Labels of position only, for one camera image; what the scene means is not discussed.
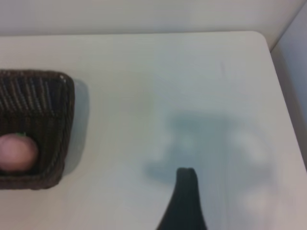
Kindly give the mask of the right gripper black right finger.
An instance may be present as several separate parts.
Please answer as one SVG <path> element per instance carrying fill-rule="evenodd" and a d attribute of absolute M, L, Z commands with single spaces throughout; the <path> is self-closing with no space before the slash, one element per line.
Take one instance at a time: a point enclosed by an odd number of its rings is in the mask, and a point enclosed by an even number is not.
<path fill-rule="evenodd" d="M 198 178 L 195 170 L 193 168 L 189 168 L 190 172 L 190 180 L 191 180 L 191 210 L 190 210 L 190 221 L 191 221 L 191 229 L 192 230 L 206 230 L 206 222 L 203 217 L 202 209 L 201 209 L 201 199 L 199 193 L 199 184 Z"/>

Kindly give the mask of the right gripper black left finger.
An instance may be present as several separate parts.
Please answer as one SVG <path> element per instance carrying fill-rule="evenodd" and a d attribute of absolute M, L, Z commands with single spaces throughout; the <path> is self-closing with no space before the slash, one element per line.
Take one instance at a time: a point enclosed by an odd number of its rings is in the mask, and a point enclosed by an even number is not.
<path fill-rule="evenodd" d="M 192 191 L 191 170 L 179 168 L 173 194 L 158 225 L 159 230 L 189 230 L 189 209 Z"/>

